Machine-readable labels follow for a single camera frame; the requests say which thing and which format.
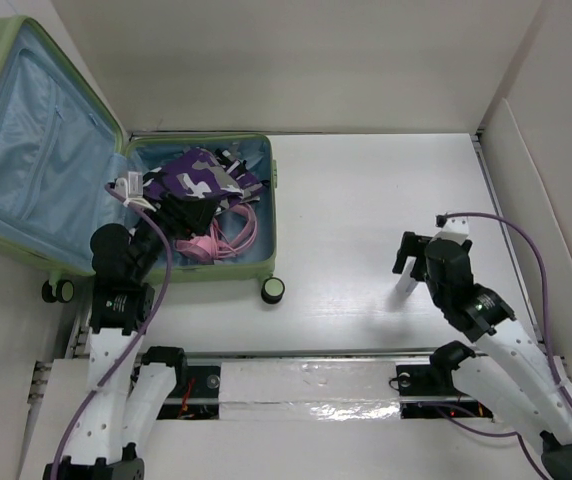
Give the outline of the purple camouflage cloth bag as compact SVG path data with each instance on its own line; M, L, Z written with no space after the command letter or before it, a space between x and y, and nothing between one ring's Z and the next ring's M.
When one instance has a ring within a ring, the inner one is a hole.
M143 175L143 194L149 202L172 195L180 200L217 200L218 213L256 202L269 186L228 149L191 148Z

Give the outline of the pink headphones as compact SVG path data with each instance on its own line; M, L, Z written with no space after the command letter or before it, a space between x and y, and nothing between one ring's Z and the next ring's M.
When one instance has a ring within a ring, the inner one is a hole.
M225 215L230 212L245 220L243 228L234 238L229 239L225 235L219 222L220 216L217 216L205 235L190 240L176 240L174 249L200 264L214 264L216 261L239 257L255 243L258 221L255 210L248 204L235 205Z

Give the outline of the white plastic bottle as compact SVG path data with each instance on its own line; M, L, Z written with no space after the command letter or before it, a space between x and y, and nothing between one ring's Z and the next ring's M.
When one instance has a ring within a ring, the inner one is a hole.
M418 282L411 276L414 264L408 263L400 275L395 289L398 293L408 296L413 293L415 288L417 287Z

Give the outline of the green suitcase blue lining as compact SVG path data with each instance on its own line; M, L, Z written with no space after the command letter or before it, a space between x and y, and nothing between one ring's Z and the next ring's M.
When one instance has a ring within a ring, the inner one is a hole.
M0 18L0 252L46 270L52 300L66 275L92 274L92 234L118 223L133 230L138 216L110 193L127 171L143 175L191 148L228 149L269 186L256 202L258 233L237 258L200 264L170 246L149 274L170 280L266 280L275 269L277 168L261 134L166 135L127 140L108 108L55 40L27 16ZM232 239L245 220L218 213Z

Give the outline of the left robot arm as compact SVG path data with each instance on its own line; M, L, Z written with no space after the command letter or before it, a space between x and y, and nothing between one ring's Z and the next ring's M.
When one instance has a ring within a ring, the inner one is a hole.
M163 403L188 387L183 349L139 351L172 270L165 270L159 289L146 278L160 256L172 256L171 241L206 231L217 203L165 194L149 208L128 206L139 218L133 230L109 223L90 240L95 277L87 393L44 468L46 479L143 478L144 446Z

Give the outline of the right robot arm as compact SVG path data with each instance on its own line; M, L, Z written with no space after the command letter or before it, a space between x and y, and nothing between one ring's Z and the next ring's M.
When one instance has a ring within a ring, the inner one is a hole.
M475 281L462 233L402 235L392 271L426 285L445 320L465 337L437 348L428 381L479 401L539 455L552 479L572 479L572 382L494 290Z

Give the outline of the metal base rail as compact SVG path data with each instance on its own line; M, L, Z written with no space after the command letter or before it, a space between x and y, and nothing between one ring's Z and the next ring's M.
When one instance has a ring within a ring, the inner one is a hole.
M394 421L492 418L429 377L422 357L242 358L188 362L160 420Z

